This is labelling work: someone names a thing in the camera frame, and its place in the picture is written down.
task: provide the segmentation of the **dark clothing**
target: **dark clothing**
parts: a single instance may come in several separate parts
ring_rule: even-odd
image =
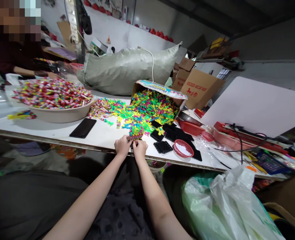
[[[13,73],[15,66],[27,70],[41,70],[35,65],[33,58],[46,58],[40,42],[18,42],[0,41],[0,74]]]
[[[153,239],[143,188],[133,179],[139,179],[138,168],[126,159],[86,240]],[[47,170],[2,177],[0,239],[42,239],[87,187],[78,178]]]

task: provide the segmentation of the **person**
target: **person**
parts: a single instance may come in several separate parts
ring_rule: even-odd
[[[0,0],[0,74],[3,79],[7,73],[34,77],[35,71],[42,69],[32,60],[48,59],[41,47],[41,26],[37,25],[37,17],[27,17],[25,8],[17,6],[20,6],[19,0]]]
[[[80,179],[58,173],[4,176],[0,239],[192,239],[149,169],[146,142],[133,143],[136,164],[124,161],[132,144],[128,138],[115,141],[116,156],[86,189]]]

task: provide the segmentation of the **large bowl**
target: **large bowl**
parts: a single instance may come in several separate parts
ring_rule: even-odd
[[[88,104],[82,107],[69,109],[43,109],[31,107],[26,104],[22,105],[28,107],[33,113],[35,113],[38,119],[41,119],[44,122],[67,123],[85,118],[90,110],[90,105],[94,100],[95,99],[93,98]]]

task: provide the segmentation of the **black phone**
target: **black phone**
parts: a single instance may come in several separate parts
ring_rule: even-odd
[[[95,119],[84,118],[83,121],[70,134],[70,137],[86,138],[95,123]]]

